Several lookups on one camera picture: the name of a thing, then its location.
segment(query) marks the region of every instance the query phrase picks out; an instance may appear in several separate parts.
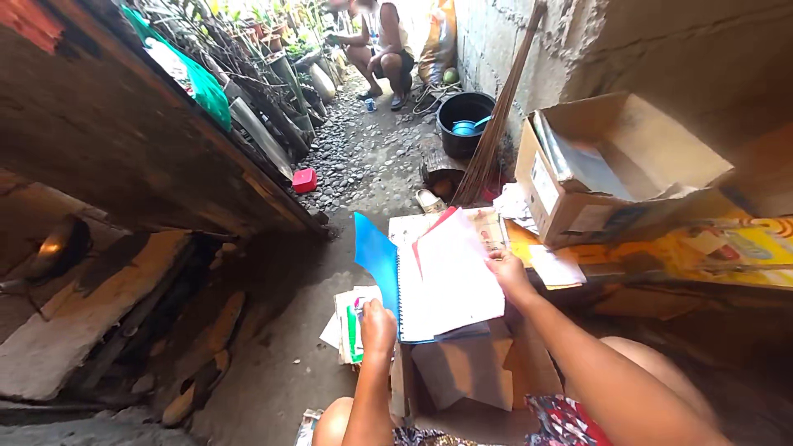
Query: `open cardboard box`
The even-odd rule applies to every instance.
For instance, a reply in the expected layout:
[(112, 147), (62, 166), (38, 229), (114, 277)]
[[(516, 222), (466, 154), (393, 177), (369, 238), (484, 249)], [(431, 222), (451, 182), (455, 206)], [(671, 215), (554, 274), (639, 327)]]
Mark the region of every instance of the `open cardboard box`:
[(512, 411), (468, 398), (437, 410), (412, 358), (416, 346), (401, 344), (391, 374), (392, 412), (409, 416), (416, 427), (439, 429), (466, 440), (483, 444), (525, 444), (526, 435), (539, 430), (539, 421), (523, 396), (560, 394), (562, 388), (548, 351), (531, 323), (509, 304), (504, 322), (512, 338), (504, 361), (504, 369), (512, 373)]
[(634, 201), (560, 182), (534, 132), (523, 128), (515, 177), (540, 231), (553, 248), (650, 240), (674, 226), (671, 216), (733, 170), (681, 124), (634, 94), (605, 94), (542, 109), (569, 141), (594, 146)]

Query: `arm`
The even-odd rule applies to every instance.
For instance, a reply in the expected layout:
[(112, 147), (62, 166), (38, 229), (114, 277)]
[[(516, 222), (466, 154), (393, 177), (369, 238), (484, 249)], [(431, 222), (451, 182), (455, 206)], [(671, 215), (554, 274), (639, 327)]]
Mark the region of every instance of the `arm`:
[(369, 44), (369, 26), (366, 20), (361, 17), (361, 33), (357, 36), (343, 36), (340, 34), (331, 34), (325, 38), (329, 44), (335, 44), (332, 39), (335, 38), (340, 44), (350, 45), (354, 47), (365, 47)]
[(396, 326), (397, 319), (380, 301), (374, 299), (363, 304), (363, 363), (342, 446), (393, 444), (389, 371), (397, 341)]
[(510, 302), (528, 317), (581, 402), (617, 445), (730, 444), (677, 394), (570, 321), (537, 294), (523, 262), (494, 252), (488, 266)]

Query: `sack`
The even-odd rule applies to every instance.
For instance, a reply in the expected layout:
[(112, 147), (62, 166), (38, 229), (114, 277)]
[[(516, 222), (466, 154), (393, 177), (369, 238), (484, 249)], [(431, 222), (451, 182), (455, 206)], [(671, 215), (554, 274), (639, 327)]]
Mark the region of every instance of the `sack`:
[(333, 86), (333, 81), (322, 71), (322, 68), (316, 63), (312, 63), (308, 69), (308, 75), (311, 76), (314, 89), (320, 94), (322, 102), (326, 104), (333, 102), (333, 98), (336, 96), (336, 87)]
[(457, 62), (457, 16), (454, 0), (439, 0), (431, 12), (430, 36), (419, 59), (419, 77), (425, 85), (443, 81), (443, 72)]
[[(220, 124), (220, 127), (227, 132), (230, 131), (232, 129), (232, 116), (228, 112), (228, 99), (223, 93), (223, 89), (220, 88), (220, 84), (217, 83), (217, 79), (210, 75), (208, 71), (194, 60), (182, 54), (178, 49), (170, 46), (167, 40), (163, 39), (154, 29), (149, 28), (149, 25), (146, 24), (137, 11), (133, 11), (123, 5), (121, 6), (121, 10), (135, 29), (138, 37), (140, 37), (140, 41), (144, 43), (144, 46), (146, 45), (145, 42), (148, 37), (155, 39), (164, 44), (165, 47), (171, 50), (182, 63), (184, 63), (187, 70), (187, 77), (190, 78), (190, 81), (188, 83), (184, 82), (183, 79), (176, 79), (176, 81), (179, 82), (182, 87), (188, 85), (190, 88), (186, 88), (186, 90), (190, 96), (209, 113), (209, 116)], [(169, 71), (169, 67), (167, 66), (163, 66), (163, 69)]]

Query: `cement wall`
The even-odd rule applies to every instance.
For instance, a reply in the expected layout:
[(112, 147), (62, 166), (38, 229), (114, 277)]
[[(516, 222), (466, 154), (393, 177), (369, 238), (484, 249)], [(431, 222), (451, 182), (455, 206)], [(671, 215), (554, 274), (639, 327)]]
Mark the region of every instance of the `cement wall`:
[[(534, 109), (561, 97), (576, 60), (600, 30), (605, 0), (549, 0), (548, 13), (532, 41), (508, 120), (507, 135), (519, 140), (522, 121)], [(458, 70), (467, 90), (497, 97), (507, 81), (534, 7), (527, 0), (455, 0)], [(507, 172), (515, 152), (504, 145)]]
[[(787, 0), (547, 0), (508, 135), (536, 108), (633, 91), (728, 160), (793, 120), (793, 3)], [(534, 3), (456, 0), (458, 69), (496, 96)], [(504, 150), (511, 173), (514, 150)]]
[(629, 90), (722, 153), (793, 119), (793, 4), (610, 0), (565, 100)]

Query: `white slipper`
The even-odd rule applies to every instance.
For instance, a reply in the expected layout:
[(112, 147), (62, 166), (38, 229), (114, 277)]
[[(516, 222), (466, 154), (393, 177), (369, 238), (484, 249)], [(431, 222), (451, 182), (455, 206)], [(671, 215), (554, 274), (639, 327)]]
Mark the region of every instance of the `white slipper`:
[(416, 192), (416, 201), (424, 213), (439, 213), (446, 210), (446, 203), (427, 189)]

